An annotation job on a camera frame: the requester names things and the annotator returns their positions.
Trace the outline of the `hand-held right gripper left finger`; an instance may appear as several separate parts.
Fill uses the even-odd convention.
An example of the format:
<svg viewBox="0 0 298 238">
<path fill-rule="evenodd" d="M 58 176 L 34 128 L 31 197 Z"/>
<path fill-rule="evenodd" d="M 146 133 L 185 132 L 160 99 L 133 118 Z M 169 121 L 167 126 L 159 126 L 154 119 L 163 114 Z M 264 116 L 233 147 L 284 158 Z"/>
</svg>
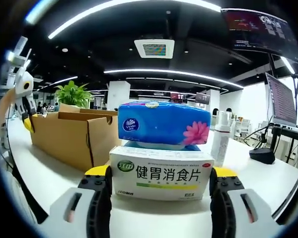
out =
<svg viewBox="0 0 298 238">
<path fill-rule="evenodd" d="M 111 195 L 111 167 L 89 169 L 78 187 L 68 189 L 50 206 L 48 237 L 110 237 Z"/>
</svg>

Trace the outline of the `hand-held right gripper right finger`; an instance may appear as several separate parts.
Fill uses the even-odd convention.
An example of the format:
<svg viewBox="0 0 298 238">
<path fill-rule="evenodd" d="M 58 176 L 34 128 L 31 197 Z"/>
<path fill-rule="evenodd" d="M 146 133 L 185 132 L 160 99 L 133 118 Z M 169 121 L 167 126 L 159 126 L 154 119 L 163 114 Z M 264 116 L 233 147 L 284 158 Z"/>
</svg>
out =
<svg viewBox="0 0 298 238">
<path fill-rule="evenodd" d="M 283 232 L 270 206 L 234 171 L 212 168 L 209 191 L 213 238 L 276 238 Z"/>
</svg>

